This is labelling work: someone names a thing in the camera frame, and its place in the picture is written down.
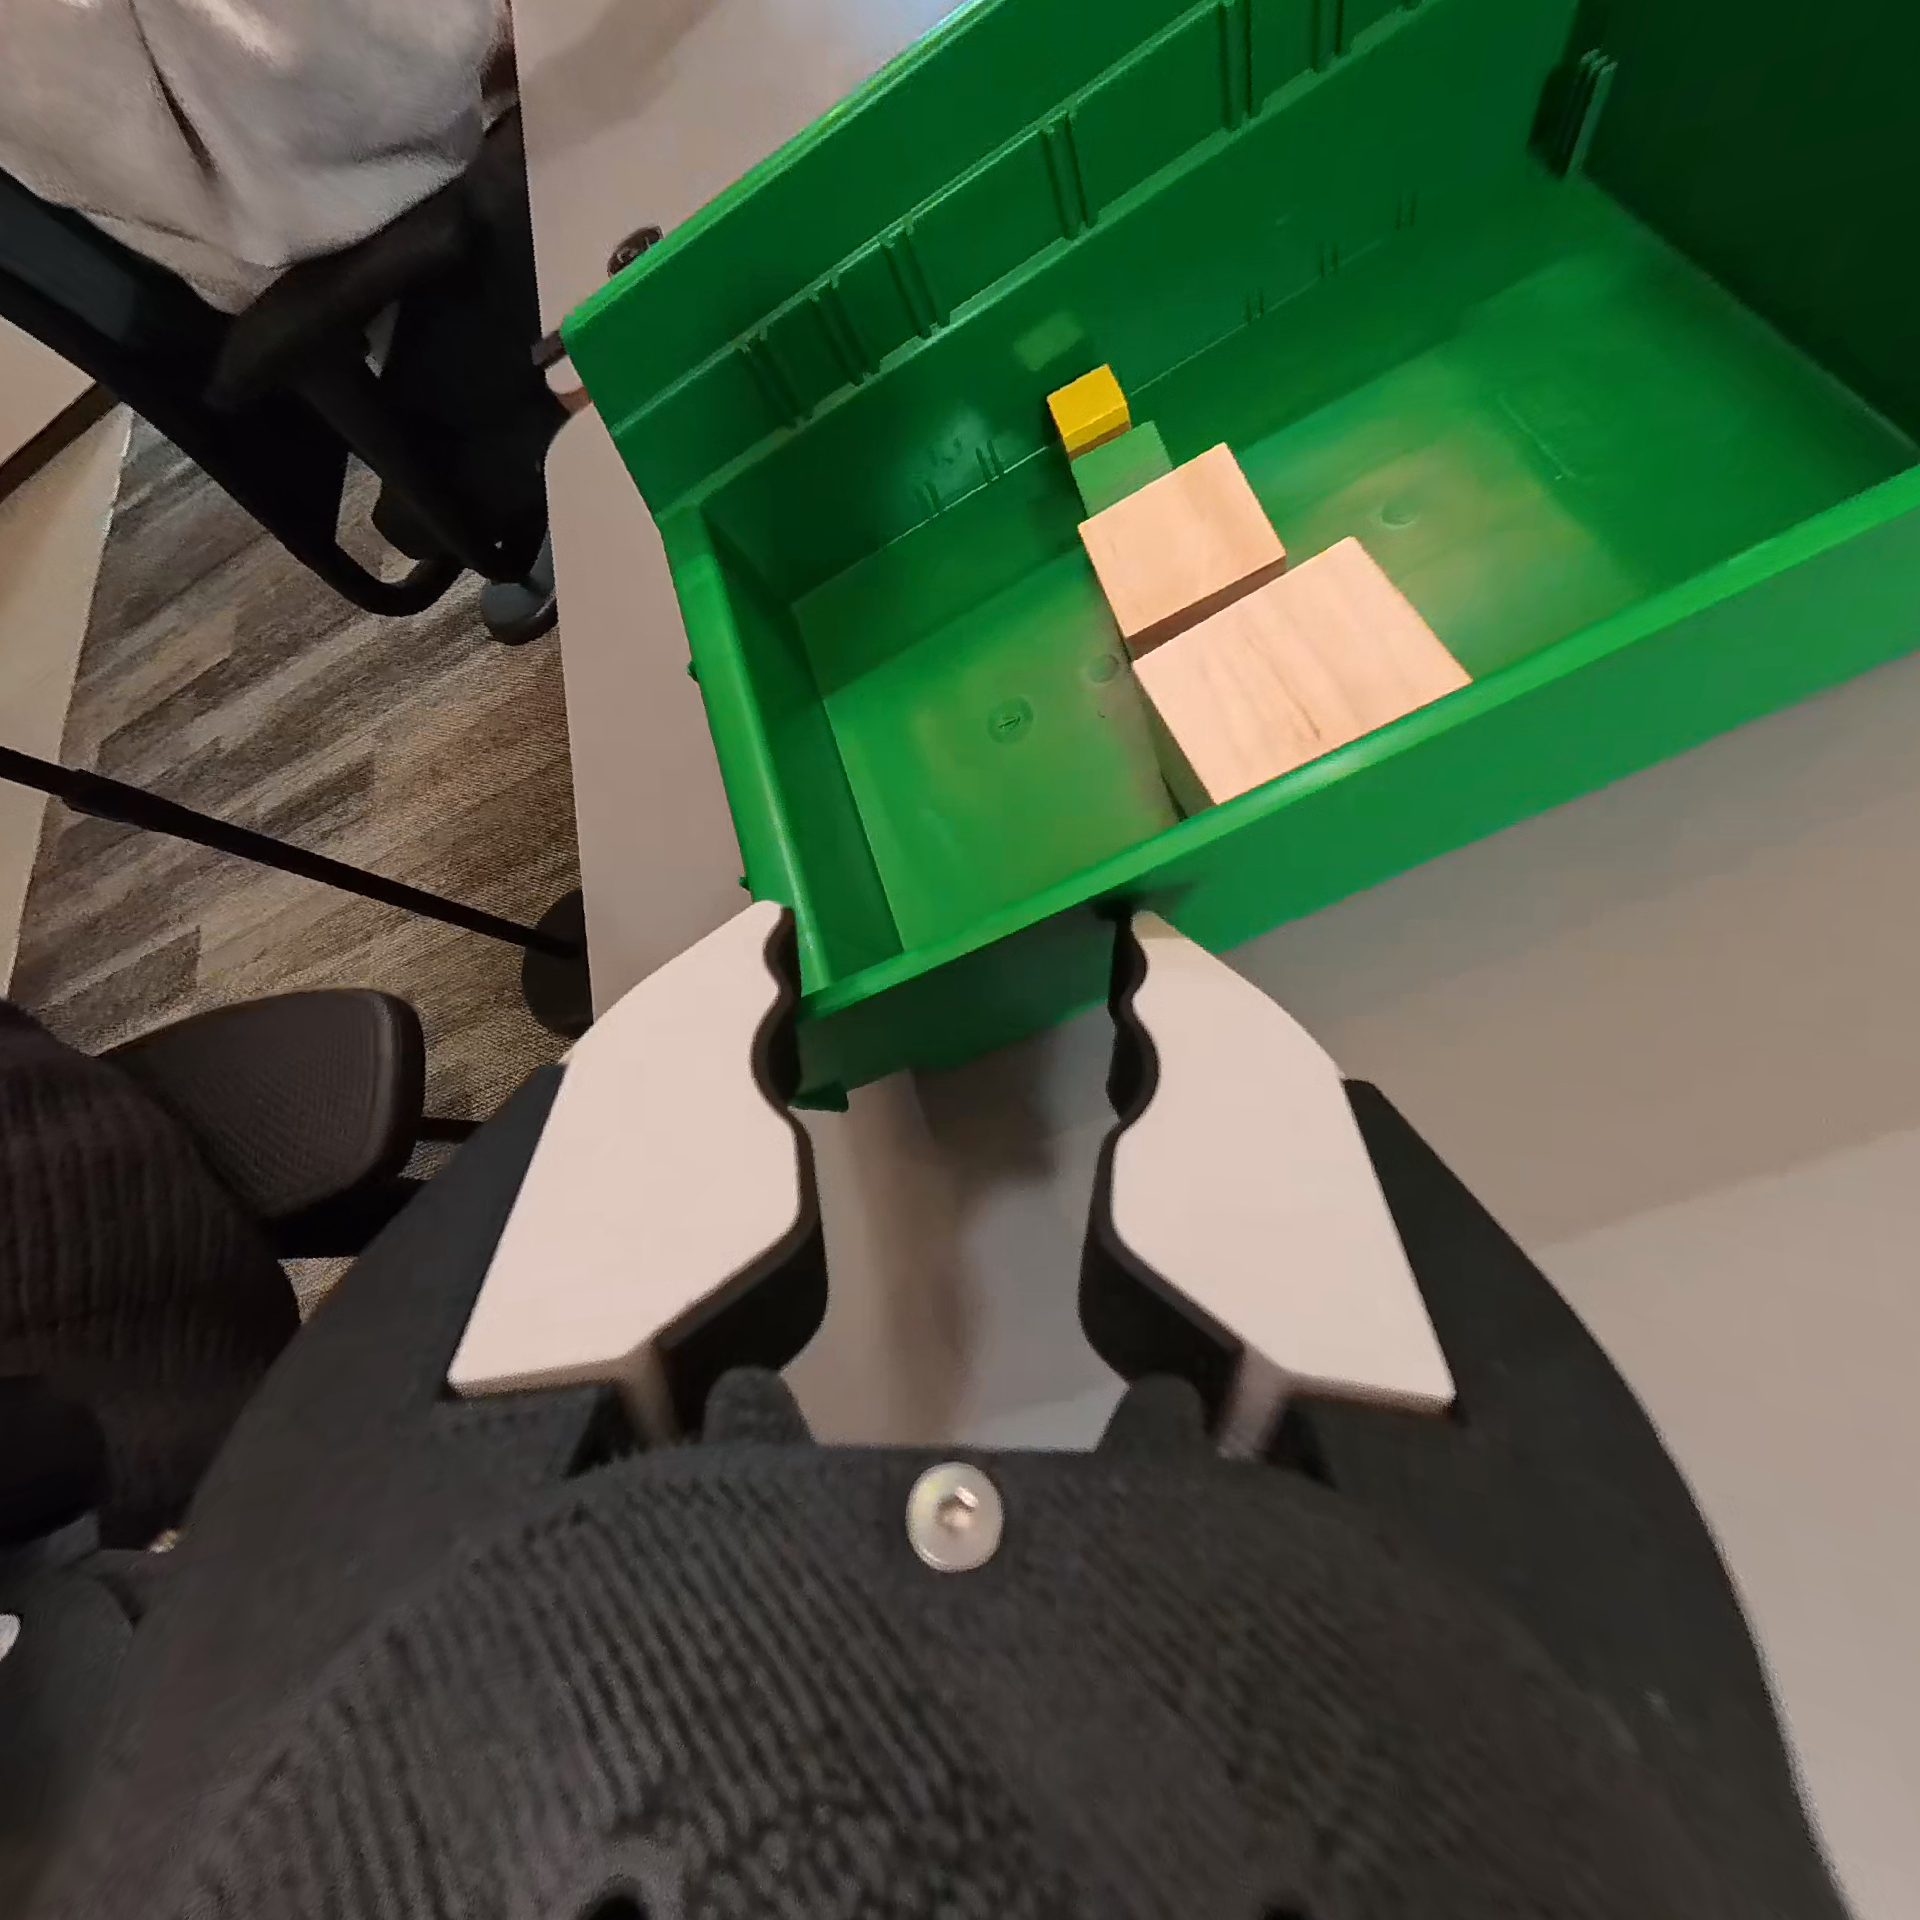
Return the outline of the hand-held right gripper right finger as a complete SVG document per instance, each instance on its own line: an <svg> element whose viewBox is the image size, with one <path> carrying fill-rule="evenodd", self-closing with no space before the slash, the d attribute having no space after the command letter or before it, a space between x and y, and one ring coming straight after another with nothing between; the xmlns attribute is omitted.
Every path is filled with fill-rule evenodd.
<svg viewBox="0 0 1920 1920"><path fill-rule="evenodd" d="M1161 915L1116 930L1114 1126L1079 1315L1125 1380L1177 1375L1223 1455L1292 1400L1437 1416L1456 1380L1346 1078L1276 999Z"/></svg>

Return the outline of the large wooden block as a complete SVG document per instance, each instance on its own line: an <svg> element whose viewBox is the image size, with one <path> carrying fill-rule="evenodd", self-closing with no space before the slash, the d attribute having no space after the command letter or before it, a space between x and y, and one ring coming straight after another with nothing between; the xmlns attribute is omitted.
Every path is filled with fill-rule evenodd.
<svg viewBox="0 0 1920 1920"><path fill-rule="evenodd" d="M1473 676L1355 536L1292 566L1137 660L1163 783L1183 816L1236 800Z"/></svg>

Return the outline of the small green cube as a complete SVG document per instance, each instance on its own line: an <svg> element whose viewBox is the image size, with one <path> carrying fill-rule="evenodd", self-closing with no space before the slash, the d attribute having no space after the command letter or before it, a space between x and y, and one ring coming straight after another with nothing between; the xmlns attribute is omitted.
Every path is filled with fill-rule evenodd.
<svg viewBox="0 0 1920 1920"><path fill-rule="evenodd" d="M1173 470L1161 430L1140 421L1071 459L1084 516L1098 516Z"/></svg>

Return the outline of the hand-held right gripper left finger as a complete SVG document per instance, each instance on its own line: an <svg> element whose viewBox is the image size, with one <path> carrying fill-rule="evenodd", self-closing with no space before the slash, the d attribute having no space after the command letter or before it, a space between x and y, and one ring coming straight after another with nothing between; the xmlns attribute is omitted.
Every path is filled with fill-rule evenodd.
<svg viewBox="0 0 1920 1920"><path fill-rule="evenodd" d="M780 1368L826 1318L801 1088L801 939L784 902L627 989L571 1046L449 1362L459 1400L609 1384L659 1446L736 1365Z"/></svg>

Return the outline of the black office chair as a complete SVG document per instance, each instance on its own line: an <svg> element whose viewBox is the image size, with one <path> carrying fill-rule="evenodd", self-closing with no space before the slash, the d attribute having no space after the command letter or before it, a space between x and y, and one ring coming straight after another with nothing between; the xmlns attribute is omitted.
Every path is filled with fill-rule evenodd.
<svg viewBox="0 0 1920 1920"><path fill-rule="evenodd" d="M521 110L384 231L226 316L75 210L3 183L4 318L145 419L376 618L467 574L503 645L557 624Z"/></svg>

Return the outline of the grey mesh office chair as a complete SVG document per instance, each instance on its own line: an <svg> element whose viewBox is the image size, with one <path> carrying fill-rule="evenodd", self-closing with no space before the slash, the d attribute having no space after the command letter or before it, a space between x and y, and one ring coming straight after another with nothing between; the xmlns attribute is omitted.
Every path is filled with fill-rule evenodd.
<svg viewBox="0 0 1920 1920"><path fill-rule="evenodd" d="M103 1060L184 1125L282 1260L359 1258L426 1186L417 1151L479 1131L427 1111L424 1021L386 992L237 1002Z"/></svg>

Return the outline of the black floor stand pole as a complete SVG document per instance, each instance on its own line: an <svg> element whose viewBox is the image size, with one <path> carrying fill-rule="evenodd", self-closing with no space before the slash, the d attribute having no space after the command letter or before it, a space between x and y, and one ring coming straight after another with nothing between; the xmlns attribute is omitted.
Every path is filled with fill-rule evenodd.
<svg viewBox="0 0 1920 1920"><path fill-rule="evenodd" d="M399 912L459 927L521 954L519 995L548 1032L576 1039L593 1021L593 974L586 941L586 899L570 890L540 923L521 923L417 884L357 869L331 854L297 847L279 836L224 823L199 808L159 798L136 783L61 765L11 747L3 750L3 780L58 800L61 806L136 831L155 831L192 847L243 856L272 872L291 872L327 890Z"/></svg>

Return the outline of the green plastic bin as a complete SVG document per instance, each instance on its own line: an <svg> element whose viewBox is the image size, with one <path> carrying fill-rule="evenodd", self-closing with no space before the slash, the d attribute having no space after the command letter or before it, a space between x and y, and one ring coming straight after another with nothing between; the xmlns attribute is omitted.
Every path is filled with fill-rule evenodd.
<svg viewBox="0 0 1920 1920"><path fill-rule="evenodd" d="M801 1102L1916 650L1916 5L970 5L562 322ZM1189 820L1044 395L1112 365L1473 676Z"/></svg>

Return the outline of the small yellow cube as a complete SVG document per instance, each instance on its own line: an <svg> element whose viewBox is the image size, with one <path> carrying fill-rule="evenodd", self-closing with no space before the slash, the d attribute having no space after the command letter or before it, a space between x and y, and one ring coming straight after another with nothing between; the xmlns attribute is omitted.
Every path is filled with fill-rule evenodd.
<svg viewBox="0 0 1920 1920"><path fill-rule="evenodd" d="M1125 436L1131 405L1112 365L1098 365L1048 395L1048 416L1071 462Z"/></svg>

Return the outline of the medium wooden block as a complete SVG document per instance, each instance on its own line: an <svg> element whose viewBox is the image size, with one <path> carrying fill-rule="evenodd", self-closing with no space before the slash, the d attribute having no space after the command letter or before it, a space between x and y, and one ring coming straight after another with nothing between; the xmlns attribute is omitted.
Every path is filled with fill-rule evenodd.
<svg viewBox="0 0 1920 1920"><path fill-rule="evenodd" d="M1135 660L1290 570L1229 440L1084 518L1079 539Z"/></svg>

